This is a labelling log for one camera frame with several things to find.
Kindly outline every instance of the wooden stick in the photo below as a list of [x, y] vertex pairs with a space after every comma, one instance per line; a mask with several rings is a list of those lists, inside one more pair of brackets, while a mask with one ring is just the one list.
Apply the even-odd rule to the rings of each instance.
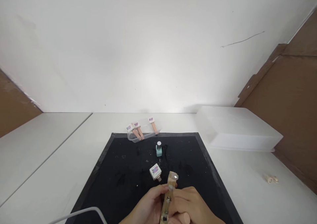
[[157, 135], [157, 134], [158, 134], [158, 131], [156, 130], [155, 123], [151, 123], [151, 124], [152, 124], [152, 127], [153, 127], [153, 130], [154, 130], [155, 134]]
[[168, 191], [165, 193], [159, 224], [167, 224], [168, 208], [173, 198], [173, 189], [176, 186], [176, 180], [178, 180], [178, 175], [170, 171], [167, 179]]
[[141, 131], [141, 128], [138, 127], [137, 130], [138, 130], [138, 132], [139, 132], [139, 134], [140, 134], [140, 136], [141, 136], [141, 139], [143, 140], [143, 139], [144, 139], [144, 136], [143, 136], [143, 133], [142, 133], [142, 131]]
[[140, 135], [137, 133], [135, 129], [133, 129], [132, 132], [139, 139], [139, 141], [142, 140], [142, 138], [140, 137]]

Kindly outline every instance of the small box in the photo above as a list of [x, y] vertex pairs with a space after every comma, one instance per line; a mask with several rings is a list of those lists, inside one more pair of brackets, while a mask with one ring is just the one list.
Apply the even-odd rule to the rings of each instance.
[[153, 180], [156, 180], [156, 179], [158, 179], [158, 181], [162, 180], [160, 177], [162, 171], [159, 168], [159, 165], [157, 163], [150, 168], [150, 173]]
[[128, 132], [131, 132], [133, 129], [134, 129], [134, 126], [132, 124], [129, 124], [129, 125], [126, 126], [126, 130]]
[[154, 118], [153, 118], [153, 117], [150, 117], [150, 118], [149, 118], [149, 123], [154, 123], [154, 122], [155, 122]]
[[139, 122], [133, 122], [132, 124], [134, 125], [135, 129], [141, 127]]

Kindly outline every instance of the human hand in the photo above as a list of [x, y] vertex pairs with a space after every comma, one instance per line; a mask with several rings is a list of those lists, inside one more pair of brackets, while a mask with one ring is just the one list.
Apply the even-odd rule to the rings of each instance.
[[151, 188], [119, 224], [158, 224], [162, 210], [160, 195], [167, 191], [167, 184]]
[[187, 212], [193, 224], [225, 224], [215, 216], [194, 187], [173, 190], [173, 199], [168, 209], [168, 224], [181, 224], [174, 216]]

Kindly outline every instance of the white plastic bin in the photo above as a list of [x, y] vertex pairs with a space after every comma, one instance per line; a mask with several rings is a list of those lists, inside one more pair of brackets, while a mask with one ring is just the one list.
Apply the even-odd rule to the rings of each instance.
[[274, 151], [282, 134], [246, 108], [202, 106], [196, 114], [206, 147]]
[[[155, 132], [153, 130], [152, 124], [149, 123], [149, 119], [148, 118], [140, 119], [140, 120], [138, 120], [138, 122], [141, 125], [140, 128], [141, 128], [141, 131], [143, 133], [144, 139], [147, 139], [149, 137], [155, 136]], [[161, 127], [160, 122], [157, 121], [156, 119], [155, 119], [155, 127], [156, 127], [156, 130], [157, 130], [157, 133], [159, 134], [159, 132], [161, 131], [162, 127]], [[143, 141], [143, 140], [140, 141], [133, 134], [133, 132], [127, 132], [127, 136], [128, 136], [128, 139], [130, 141], [133, 141], [134, 143]]]

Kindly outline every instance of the brown cardboard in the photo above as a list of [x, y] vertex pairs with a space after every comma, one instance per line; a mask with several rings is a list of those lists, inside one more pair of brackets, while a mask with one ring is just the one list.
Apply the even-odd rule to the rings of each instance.
[[317, 10], [314, 11], [287, 45], [283, 54], [317, 56]]
[[42, 113], [0, 70], [0, 137]]
[[280, 56], [241, 107], [284, 136], [275, 156], [317, 193], [317, 57]]

